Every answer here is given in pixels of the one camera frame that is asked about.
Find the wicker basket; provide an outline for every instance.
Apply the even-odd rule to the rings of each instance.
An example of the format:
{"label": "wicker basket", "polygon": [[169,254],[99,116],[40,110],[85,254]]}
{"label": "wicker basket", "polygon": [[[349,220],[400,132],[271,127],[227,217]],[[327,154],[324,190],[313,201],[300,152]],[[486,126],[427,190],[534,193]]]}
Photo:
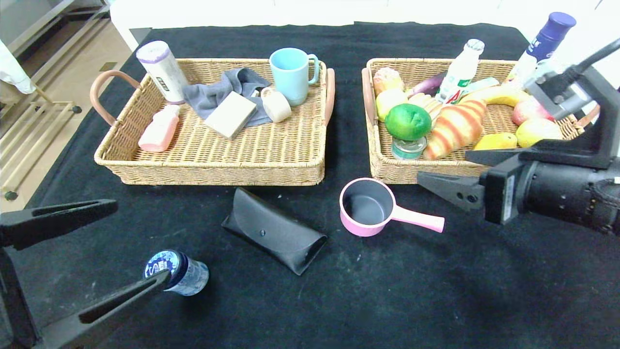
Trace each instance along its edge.
{"label": "wicker basket", "polygon": [[[374,73],[383,67],[397,70],[406,88],[430,78],[442,71],[446,71],[453,60],[449,59],[422,59],[422,58],[374,58],[368,61],[362,70],[364,104],[366,109],[366,130],[368,132],[368,150],[370,153],[370,170],[374,178],[390,184],[415,184],[418,171],[443,173],[446,175],[479,176],[488,169],[488,166],[479,165],[465,160],[465,151],[472,145],[450,153],[439,160],[398,160],[392,156],[392,136],[385,128],[385,124],[377,122],[374,99]],[[493,76],[503,80],[514,61],[481,60],[474,81]],[[515,132],[516,125],[512,122],[512,107],[504,105],[489,105],[484,117],[482,134],[499,132]],[[572,139],[583,133],[583,128],[576,124],[574,116],[569,116],[558,122],[565,139]]]}
{"label": "wicker basket", "polygon": [[[273,81],[266,59],[179,59],[190,84],[212,84],[222,72],[248,67]],[[334,105],[334,70],[320,62],[319,83],[310,86],[304,104],[293,107],[290,118],[244,128],[227,140],[204,125],[184,104],[168,150],[145,152],[138,140],[153,114],[165,104],[149,75],[138,84],[120,71],[106,71],[93,83],[91,101],[111,124],[95,153],[95,162],[106,166],[125,184],[310,186],[325,173],[327,123]],[[111,76],[130,82],[133,93],[118,119],[97,98],[101,84]]]}

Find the eggplant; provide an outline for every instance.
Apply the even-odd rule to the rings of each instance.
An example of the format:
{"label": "eggplant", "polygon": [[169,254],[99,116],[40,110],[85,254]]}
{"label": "eggplant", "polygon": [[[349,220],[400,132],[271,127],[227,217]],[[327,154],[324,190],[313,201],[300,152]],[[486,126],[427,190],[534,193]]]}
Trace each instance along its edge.
{"label": "eggplant", "polygon": [[446,70],[442,73],[439,73],[433,76],[432,78],[428,78],[422,81],[421,83],[415,85],[412,89],[407,90],[406,92],[407,98],[410,98],[414,94],[417,94],[420,92],[434,96],[437,93],[439,86],[441,86],[441,82],[443,81],[443,78],[446,77],[447,73],[448,71]]}

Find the white cloth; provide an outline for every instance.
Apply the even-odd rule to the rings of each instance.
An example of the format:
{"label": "white cloth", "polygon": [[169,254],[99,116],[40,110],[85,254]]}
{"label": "white cloth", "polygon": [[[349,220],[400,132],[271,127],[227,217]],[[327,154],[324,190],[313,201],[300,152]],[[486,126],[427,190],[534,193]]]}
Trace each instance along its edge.
{"label": "white cloth", "polygon": [[33,93],[36,88],[11,51],[0,40],[0,80],[15,85],[24,94]]}

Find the blue mug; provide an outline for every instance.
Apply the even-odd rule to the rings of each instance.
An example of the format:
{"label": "blue mug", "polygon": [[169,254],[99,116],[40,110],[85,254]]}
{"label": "blue mug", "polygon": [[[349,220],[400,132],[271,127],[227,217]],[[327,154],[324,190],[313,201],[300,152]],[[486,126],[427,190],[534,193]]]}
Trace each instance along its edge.
{"label": "blue mug", "polygon": [[[314,77],[308,81],[308,61],[314,60]],[[271,54],[269,65],[272,69],[275,89],[281,92],[288,104],[298,106],[306,100],[308,85],[319,79],[319,59],[298,48],[281,48]]]}

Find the leather handle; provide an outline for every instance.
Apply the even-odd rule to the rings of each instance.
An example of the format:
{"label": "leather handle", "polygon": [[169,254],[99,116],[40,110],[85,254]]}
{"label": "leather handle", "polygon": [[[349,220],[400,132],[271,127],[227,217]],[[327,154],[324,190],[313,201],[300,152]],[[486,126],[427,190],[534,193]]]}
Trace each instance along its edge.
{"label": "leather handle", "polygon": [[361,89],[364,93],[364,108],[366,117],[372,126],[377,124],[377,108],[374,105],[374,91],[370,86],[372,81],[371,71],[368,68],[361,70]]}
{"label": "leather handle", "polygon": [[581,119],[579,119],[579,121],[577,121],[577,126],[580,126],[581,128],[586,127],[590,122],[592,122],[592,120],[594,120],[594,118],[601,112],[601,106],[599,106],[598,104],[594,107],[594,109],[592,109],[588,115],[582,117]]}
{"label": "leather handle", "polygon": [[323,124],[329,125],[334,111],[334,100],[336,95],[336,75],[332,68],[327,69],[327,99],[325,100],[325,119]]}
{"label": "leather handle", "polygon": [[104,118],[104,120],[110,124],[110,126],[114,125],[116,118],[114,118],[107,110],[101,105],[99,102],[99,91],[101,90],[101,86],[104,84],[106,80],[113,76],[119,76],[123,78],[125,81],[130,83],[134,88],[139,89],[140,83],[134,80],[131,76],[123,73],[120,70],[108,70],[99,74],[99,76],[92,82],[91,85],[91,104],[92,107]]}

